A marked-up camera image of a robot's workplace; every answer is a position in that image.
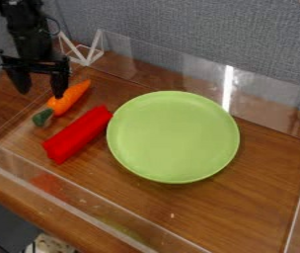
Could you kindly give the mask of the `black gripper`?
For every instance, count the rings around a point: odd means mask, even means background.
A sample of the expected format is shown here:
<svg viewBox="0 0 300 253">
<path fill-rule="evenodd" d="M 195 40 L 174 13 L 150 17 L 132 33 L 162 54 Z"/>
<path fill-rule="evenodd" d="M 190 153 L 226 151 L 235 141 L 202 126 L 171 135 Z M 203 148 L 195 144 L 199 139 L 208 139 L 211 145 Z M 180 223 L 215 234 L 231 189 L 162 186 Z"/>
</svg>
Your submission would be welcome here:
<svg viewBox="0 0 300 253">
<path fill-rule="evenodd" d="M 32 88 L 31 72 L 51 74 L 49 84 L 53 96 L 63 98 L 68 89 L 68 57 L 53 50 L 48 31 L 9 32 L 17 55 L 0 50 L 1 66 L 21 94 Z"/>
</svg>

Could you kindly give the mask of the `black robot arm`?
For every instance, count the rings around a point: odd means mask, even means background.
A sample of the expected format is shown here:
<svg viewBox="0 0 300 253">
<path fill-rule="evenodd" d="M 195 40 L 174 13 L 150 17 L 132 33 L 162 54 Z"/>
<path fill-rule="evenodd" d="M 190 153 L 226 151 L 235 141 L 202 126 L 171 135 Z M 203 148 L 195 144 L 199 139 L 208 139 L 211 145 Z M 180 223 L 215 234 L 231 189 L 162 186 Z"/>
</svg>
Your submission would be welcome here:
<svg viewBox="0 0 300 253">
<path fill-rule="evenodd" d="M 48 74 L 53 96 L 60 99 L 68 88 L 70 58 L 53 49 L 56 33 L 48 20 L 56 19 L 44 13 L 43 6 L 43 0 L 0 0 L 0 15 L 19 53 L 5 55 L 0 49 L 1 66 L 21 94 L 31 91 L 31 74 Z"/>
</svg>

